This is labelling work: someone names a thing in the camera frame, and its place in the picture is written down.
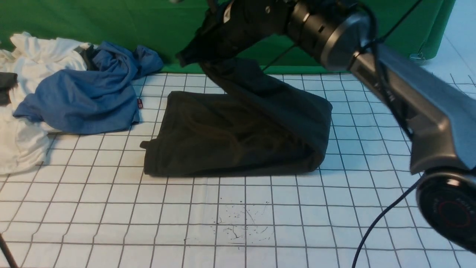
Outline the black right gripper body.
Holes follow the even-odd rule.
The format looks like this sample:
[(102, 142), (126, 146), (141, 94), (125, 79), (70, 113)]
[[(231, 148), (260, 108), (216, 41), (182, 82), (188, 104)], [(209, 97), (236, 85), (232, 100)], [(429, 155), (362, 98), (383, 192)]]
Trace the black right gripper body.
[(211, 1), (201, 26), (176, 54), (180, 66), (231, 59), (259, 41), (287, 32), (292, 0)]

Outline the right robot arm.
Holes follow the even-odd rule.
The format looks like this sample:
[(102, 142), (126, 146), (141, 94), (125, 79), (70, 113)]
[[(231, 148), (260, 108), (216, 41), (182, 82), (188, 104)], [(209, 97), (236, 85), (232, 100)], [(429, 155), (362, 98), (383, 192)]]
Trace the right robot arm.
[(410, 172), (423, 174), (411, 189), (424, 219), (475, 253), (475, 99), (384, 45), (374, 13), (358, 0), (209, 0), (208, 7), (176, 55), (181, 66), (229, 59), (276, 34), (329, 71), (350, 71), (410, 139)]

